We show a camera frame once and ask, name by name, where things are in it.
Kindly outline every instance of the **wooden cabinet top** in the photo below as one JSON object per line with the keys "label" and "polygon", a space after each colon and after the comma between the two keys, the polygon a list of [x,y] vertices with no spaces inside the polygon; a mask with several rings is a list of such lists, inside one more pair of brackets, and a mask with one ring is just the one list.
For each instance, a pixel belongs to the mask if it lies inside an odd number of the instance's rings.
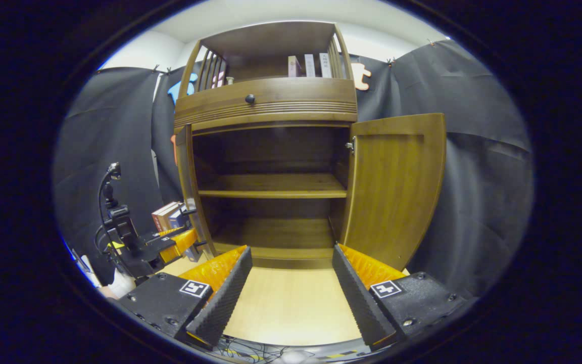
{"label": "wooden cabinet top", "polygon": [[215,34],[200,44],[231,64],[253,57],[324,53],[335,33],[333,23],[280,21]]}

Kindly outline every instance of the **orange cutout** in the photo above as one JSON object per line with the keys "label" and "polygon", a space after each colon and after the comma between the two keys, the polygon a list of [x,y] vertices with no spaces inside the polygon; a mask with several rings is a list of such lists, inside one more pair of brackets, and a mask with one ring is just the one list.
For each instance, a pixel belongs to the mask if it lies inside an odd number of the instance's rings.
{"label": "orange cutout", "polygon": [[172,142],[172,147],[174,148],[174,164],[175,166],[178,166],[178,163],[176,163],[176,135],[172,135],[170,141]]}
{"label": "orange cutout", "polygon": [[364,64],[352,64],[352,72],[354,74],[354,85],[356,86],[356,89],[368,90],[370,85],[363,82],[363,76],[371,77],[372,72],[365,69]]}

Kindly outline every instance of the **black fabric backdrop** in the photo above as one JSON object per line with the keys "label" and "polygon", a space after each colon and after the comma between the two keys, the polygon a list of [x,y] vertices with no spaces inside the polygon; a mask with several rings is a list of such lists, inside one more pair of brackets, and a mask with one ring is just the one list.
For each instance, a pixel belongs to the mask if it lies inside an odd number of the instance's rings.
{"label": "black fabric backdrop", "polygon": [[[531,210],[531,152],[519,111],[491,72],[454,41],[418,48],[398,58],[392,67],[362,56],[352,56],[352,62],[372,72],[370,78],[364,77],[370,89],[356,91],[359,121],[430,112],[446,115],[442,191],[408,269],[429,272],[451,290],[467,298],[478,297],[510,262]],[[58,144],[56,170],[60,173],[55,181],[58,221],[65,240],[76,251],[83,249],[85,254],[90,252],[88,246],[93,247],[90,241],[100,225],[93,196],[111,161],[122,162],[119,188],[125,193],[118,193],[118,198],[129,205],[140,233],[153,230],[153,210],[182,200],[170,142],[174,102],[167,92],[183,72],[184,67],[162,74],[152,103],[157,74],[105,70],[89,81],[74,103]],[[134,86],[137,83],[145,87]],[[95,112],[80,115],[78,110]],[[95,123],[102,118],[108,126]],[[102,143],[101,131],[114,130],[123,131],[123,138],[115,139],[119,143]],[[92,140],[94,134],[98,136],[93,140],[99,143],[92,148],[74,148]],[[150,148],[157,155],[158,185]],[[143,178],[132,179],[132,175]],[[104,262],[92,264],[98,270]],[[106,265],[99,275],[111,279]]]}
{"label": "black fabric backdrop", "polygon": [[95,197],[110,163],[122,180],[115,197],[129,206],[136,229],[152,228],[151,212],[163,205],[152,162],[152,97],[158,74],[120,68],[97,72],[83,87],[63,122],[53,167],[55,210],[63,238],[86,254],[101,283],[113,281],[113,267],[94,246],[101,225]]}

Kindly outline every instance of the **cabinet door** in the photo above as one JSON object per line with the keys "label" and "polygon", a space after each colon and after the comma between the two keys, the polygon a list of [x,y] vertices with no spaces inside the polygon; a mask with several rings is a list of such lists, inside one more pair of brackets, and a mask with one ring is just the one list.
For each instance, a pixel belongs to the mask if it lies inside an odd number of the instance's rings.
{"label": "cabinet door", "polygon": [[215,246],[210,239],[210,231],[206,224],[201,199],[199,198],[199,188],[197,187],[197,175],[195,171],[195,159],[192,154],[192,127],[184,125],[176,134],[176,159],[178,163],[178,178],[181,181],[185,207],[188,210],[197,209],[196,214],[190,215],[190,222],[197,231],[199,242],[208,242],[208,247],[213,255],[217,255]]}
{"label": "cabinet door", "polygon": [[342,243],[399,270],[419,246],[444,177],[441,113],[357,122]]}

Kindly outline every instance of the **book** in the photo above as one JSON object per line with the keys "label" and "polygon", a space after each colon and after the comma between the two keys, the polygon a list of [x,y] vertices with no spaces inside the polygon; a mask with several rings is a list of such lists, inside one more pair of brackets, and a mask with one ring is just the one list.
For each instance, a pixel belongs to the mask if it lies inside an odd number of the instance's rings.
{"label": "book", "polygon": [[289,77],[300,77],[300,62],[296,56],[289,56]]}
{"label": "book", "polygon": [[320,53],[320,69],[323,71],[324,78],[332,78],[331,76],[331,63],[329,62],[328,53]]}
{"label": "book", "polygon": [[191,228],[192,224],[190,223],[190,216],[184,216],[182,214],[183,211],[186,211],[185,205],[180,206],[176,211],[172,212],[172,214],[168,217],[169,223],[172,229],[177,228]]}
{"label": "book", "polygon": [[316,77],[316,64],[314,64],[314,55],[305,55],[305,69],[307,77]]}
{"label": "book", "polygon": [[161,221],[159,219],[159,214],[161,212],[163,212],[165,209],[168,209],[169,207],[172,207],[176,202],[170,202],[168,203],[168,205],[165,205],[164,207],[161,207],[160,209],[156,210],[155,212],[152,212],[152,219],[154,220],[154,225],[157,227],[157,231],[164,231],[163,226],[161,226]]}
{"label": "book", "polygon": [[170,230],[172,227],[169,224],[169,216],[172,214],[172,212],[174,212],[180,205],[183,205],[183,203],[180,202],[175,202],[171,205],[169,205],[168,207],[166,207],[166,209],[162,210],[161,212],[159,212],[157,214],[157,218],[159,219],[159,222],[161,223],[161,228],[163,229],[163,231],[167,231]]}

